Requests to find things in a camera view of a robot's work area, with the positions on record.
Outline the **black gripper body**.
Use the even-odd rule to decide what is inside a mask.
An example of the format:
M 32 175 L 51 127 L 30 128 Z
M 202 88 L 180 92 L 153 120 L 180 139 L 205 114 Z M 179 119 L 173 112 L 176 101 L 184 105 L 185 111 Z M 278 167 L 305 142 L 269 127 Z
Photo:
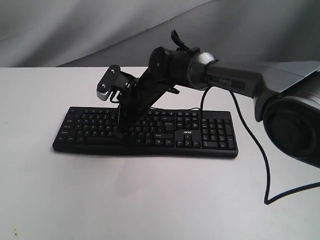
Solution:
M 119 125 L 134 125 L 166 92 L 180 93 L 167 78 L 156 78 L 147 69 L 117 96 Z

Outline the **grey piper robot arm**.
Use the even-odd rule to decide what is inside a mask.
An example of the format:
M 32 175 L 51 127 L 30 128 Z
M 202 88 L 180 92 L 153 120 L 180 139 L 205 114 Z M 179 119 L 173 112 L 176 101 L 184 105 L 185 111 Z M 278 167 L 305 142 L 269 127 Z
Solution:
M 169 88 L 216 87 L 249 97 L 254 118 L 286 155 L 320 165 L 320 63 L 224 62 L 198 49 L 158 47 L 148 68 L 124 93 L 117 137 L 122 137 Z

